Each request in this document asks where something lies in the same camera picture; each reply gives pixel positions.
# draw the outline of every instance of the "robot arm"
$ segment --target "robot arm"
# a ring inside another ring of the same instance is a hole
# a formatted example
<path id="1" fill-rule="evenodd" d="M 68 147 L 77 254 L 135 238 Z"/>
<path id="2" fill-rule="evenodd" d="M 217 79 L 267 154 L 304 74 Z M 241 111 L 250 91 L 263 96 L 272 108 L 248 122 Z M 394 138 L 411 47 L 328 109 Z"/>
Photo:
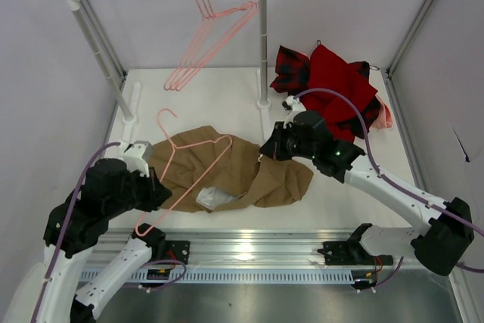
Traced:
<path id="1" fill-rule="evenodd" d="M 79 275 L 99 237 L 107 231 L 109 221 L 132 209 L 157 210 L 172 196 L 171 191 L 161 185 L 154 169 L 148 167 L 149 143 L 138 141 L 123 145 L 121 150 L 119 159 L 100 159 L 86 174 L 60 255 L 45 285 L 36 321 L 95 321 L 126 279 L 146 262 L 158 259 L 164 251 L 165 235 L 160 230 L 153 229 L 143 238 L 133 234 L 125 249 L 95 281 L 76 293 Z M 53 258 L 71 197 L 49 215 L 44 233 L 47 266 Z"/>
<path id="2" fill-rule="evenodd" d="M 287 98 L 283 106 L 290 113 L 284 122 L 275 123 L 270 139 L 259 150 L 261 154 L 275 160 L 289 160 L 292 157 L 310 159 L 322 174 L 371 195 L 411 225 L 411 228 L 379 228 L 371 224 L 359 226 L 346 241 L 353 265 L 355 261 L 362 263 L 367 256 L 382 253 L 415 256 L 429 270 L 448 275 L 473 241 L 473 230 L 417 202 L 402 190 L 424 196 L 431 204 L 470 221 L 467 203 L 459 198 L 449 203 L 384 169 L 375 170 L 361 148 L 351 142 L 334 139 L 324 119 L 316 111 L 307 111 L 292 96 Z M 398 188 L 384 180 L 383 174 Z"/>

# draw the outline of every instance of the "white tabletop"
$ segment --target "white tabletop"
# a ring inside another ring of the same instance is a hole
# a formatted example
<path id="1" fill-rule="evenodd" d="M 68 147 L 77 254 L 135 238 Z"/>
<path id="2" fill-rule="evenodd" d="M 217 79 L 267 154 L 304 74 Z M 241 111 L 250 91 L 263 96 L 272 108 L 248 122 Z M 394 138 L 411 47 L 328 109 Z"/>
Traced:
<path id="1" fill-rule="evenodd" d="M 262 127 L 256 107 L 258 85 L 256 68 L 212 68 L 201 70 L 181 92 L 168 92 L 163 83 L 172 70 L 130 70 L 124 96 L 129 100 L 134 82 L 142 84 L 138 106 L 138 124 L 135 140 L 156 144 L 164 140 L 157 126 L 159 109 L 168 107 L 178 114 L 163 114 L 163 126 L 170 135 L 211 125 L 220 133 L 262 143 Z M 275 77 L 269 69 L 269 80 Z M 379 90 L 378 95 L 389 105 L 383 78 L 379 71 L 371 71 L 370 83 Z M 287 112 L 281 106 L 284 95 L 269 89 L 271 123 L 283 120 Z M 123 115 L 118 109 L 110 141 L 121 139 Z M 355 142 L 365 148 L 362 140 Z M 370 143 L 378 162 L 398 177 L 413 183 L 402 140 L 396 127 L 377 131 L 371 129 Z M 327 229 L 356 228 L 371 222 L 382 227 L 403 227 L 408 223 L 374 198 L 348 185 L 342 185 L 319 172 L 307 160 L 299 160 L 314 171 L 306 196 L 290 206 L 233 210 L 217 213 L 171 212 L 160 228 L 257 228 L 257 229 Z M 163 210 L 150 213 L 145 222 L 153 222 Z M 110 223 L 111 228 L 131 228 L 140 212 L 124 213 Z"/>

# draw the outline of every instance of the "gray floor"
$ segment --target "gray floor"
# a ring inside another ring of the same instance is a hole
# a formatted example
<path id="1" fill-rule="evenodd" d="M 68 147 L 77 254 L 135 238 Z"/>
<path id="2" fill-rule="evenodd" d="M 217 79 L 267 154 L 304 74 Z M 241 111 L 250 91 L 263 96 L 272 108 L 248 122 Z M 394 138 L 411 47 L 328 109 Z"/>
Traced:
<path id="1" fill-rule="evenodd" d="M 98 323 L 458 323 L 447 278 L 402 271 L 376 293 L 349 286 L 175 284 L 156 293 L 122 289 Z"/>

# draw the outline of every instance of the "red and black plaid fabric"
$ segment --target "red and black plaid fabric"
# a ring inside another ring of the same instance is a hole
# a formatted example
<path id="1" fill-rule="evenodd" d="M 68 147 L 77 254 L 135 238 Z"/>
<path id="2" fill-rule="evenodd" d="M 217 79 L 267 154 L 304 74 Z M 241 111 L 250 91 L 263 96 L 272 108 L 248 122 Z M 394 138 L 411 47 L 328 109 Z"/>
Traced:
<path id="1" fill-rule="evenodd" d="M 375 98 L 377 90 L 369 83 L 370 66 L 367 62 L 348 64 L 323 45 L 316 47 L 310 59 L 281 46 L 276 72 L 279 76 L 271 87 L 277 92 L 295 95 L 306 89 L 331 89 L 346 96 L 358 108 L 367 130 L 378 118 L 380 102 Z M 363 138 L 355 112 L 337 96 L 313 92 L 302 96 L 301 102 L 307 110 L 317 110 L 324 117 L 335 138 L 351 142 L 355 136 Z"/>

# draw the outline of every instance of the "white wall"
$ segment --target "white wall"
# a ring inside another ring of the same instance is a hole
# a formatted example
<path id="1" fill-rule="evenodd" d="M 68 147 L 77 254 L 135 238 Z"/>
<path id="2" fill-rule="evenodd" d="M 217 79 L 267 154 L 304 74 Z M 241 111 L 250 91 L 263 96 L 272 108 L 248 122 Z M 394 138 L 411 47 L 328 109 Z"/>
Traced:
<path id="1" fill-rule="evenodd" d="M 113 99 L 63 0 L 0 0 L 0 321 L 42 261 L 49 210 L 101 146 Z"/>
<path id="2" fill-rule="evenodd" d="M 423 173 L 432 192 L 459 196 L 484 226 L 484 7 L 482 0 L 438 0 L 397 69 L 401 98 Z M 470 162 L 456 139 L 461 140 Z M 465 256 L 484 268 L 484 240 L 477 235 Z M 469 274 L 475 297 L 484 277 Z M 484 305 L 480 304 L 482 320 Z"/>
<path id="3" fill-rule="evenodd" d="M 214 0 L 216 10 L 247 0 Z M 280 44 L 310 52 L 317 39 L 348 61 L 386 66 L 422 0 L 268 0 L 268 54 Z M 122 62 L 128 68 L 174 67 L 200 15 L 194 0 L 94 0 Z M 221 28 L 228 25 L 220 21 Z M 211 63 L 258 64 L 254 19 Z"/>

